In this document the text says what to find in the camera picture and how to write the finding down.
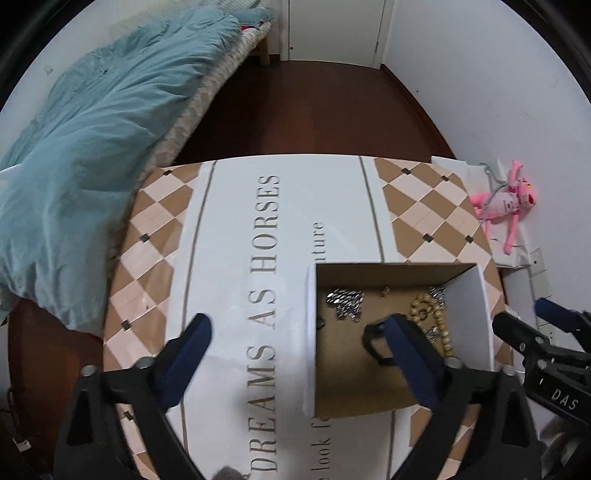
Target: blue gripper pad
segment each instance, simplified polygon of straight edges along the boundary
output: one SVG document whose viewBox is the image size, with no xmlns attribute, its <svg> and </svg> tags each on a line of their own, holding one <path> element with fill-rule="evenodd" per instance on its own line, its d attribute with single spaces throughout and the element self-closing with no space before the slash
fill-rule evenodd
<svg viewBox="0 0 591 480">
<path fill-rule="evenodd" d="M 170 340 L 158 355 L 154 391 L 163 410 L 179 404 L 211 341 L 212 322 L 198 313 L 182 335 Z"/>
<path fill-rule="evenodd" d="M 579 314 L 547 299 L 534 303 L 535 314 L 558 327 L 563 332 L 572 333 L 579 327 Z"/>
<path fill-rule="evenodd" d="M 443 358 L 421 329 L 399 313 L 384 322 L 384 337 L 414 397 L 423 407 L 435 408 L 441 401 L 437 387 L 444 375 Z"/>
</svg>

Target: wooden bed leg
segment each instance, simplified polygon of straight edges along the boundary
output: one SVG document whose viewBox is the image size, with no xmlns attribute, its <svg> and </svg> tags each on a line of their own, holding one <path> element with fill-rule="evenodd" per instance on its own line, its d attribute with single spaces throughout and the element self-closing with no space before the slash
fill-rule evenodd
<svg viewBox="0 0 591 480">
<path fill-rule="evenodd" d="M 261 59 L 261 65 L 268 67 L 271 64 L 271 60 L 269 59 L 269 45 L 267 43 L 267 37 L 260 41 L 258 51 Z"/>
</svg>

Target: mattress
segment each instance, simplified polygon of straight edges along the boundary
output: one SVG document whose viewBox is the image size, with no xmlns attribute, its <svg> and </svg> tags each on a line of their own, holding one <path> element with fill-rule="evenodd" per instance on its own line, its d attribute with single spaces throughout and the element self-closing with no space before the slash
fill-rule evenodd
<svg viewBox="0 0 591 480">
<path fill-rule="evenodd" d="M 188 138 L 197 128 L 203 115 L 207 112 L 218 91 L 244 62 L 250 52 L 267 36 L 270 29 L 271 22 L 265 22 L 259 28 L 247 28 L 242 31 L 240 39 L 222 57 L 211 72 L 204 77 L 201 86 L 193 95 L 185 111 L 159 141 L 148 162 L 146 173 L 151 172 L 154 167 L 172 165 Z"/>
</svg>

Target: door frame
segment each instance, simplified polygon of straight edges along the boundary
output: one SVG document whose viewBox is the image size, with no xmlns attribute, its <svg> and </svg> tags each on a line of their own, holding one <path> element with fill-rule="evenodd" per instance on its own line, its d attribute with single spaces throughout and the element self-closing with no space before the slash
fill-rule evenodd
<svg viewBox="0 0 591 480">
<path fill-rule="evenodd" d="M 279 51 L 281 60 L 290 59 L 290 3 L 297 0 L 281 0 L 281 14 L 279 16 Z M 378 38 L 372 68 L 378 69 L 382 64 L 386 45 L 388 43 L 390 28 L 394 19 L 395 7 L 398 0 L 385 0 L 382 10 L 382 19 L 379 24 Z"/>
</svg>

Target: cardboard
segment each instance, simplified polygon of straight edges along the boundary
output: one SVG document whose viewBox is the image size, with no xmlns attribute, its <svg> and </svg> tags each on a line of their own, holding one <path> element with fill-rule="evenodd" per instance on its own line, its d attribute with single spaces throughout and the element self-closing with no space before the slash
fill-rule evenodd
<svg viewBox="0 0 591 480">
<path fill-rule="evenodd" d="M 365 351 L 361 337 L 365 326 L 392 313 L 408 315 L 411 302 L 430 286 L 446 286 L 446 322 L 454 353 L 474 368 L 492 369 L 492 334 L 482 273 L 474 264 L 319 264 L 309 275 L 309 335 L 314 354 L 309 369 L 313 375 L 313 415 L 342 418 L 367 415 L 416 403 L 402 372 L 382 367 Z M 382 296 L 385 286 L 390 288 Z M 338 320 L 326 296 L 336 288 L 363 291 L 363 313 L 358 323 Z M 316 330 L 316 316 L 325 327 Z M 421 326 L 434 325 L 432 317 Z M 376 350 L 390 356 L 385 340 L 374 342 Z M 443 354 L 441 343 L 434 346 Z"/>
</svg>

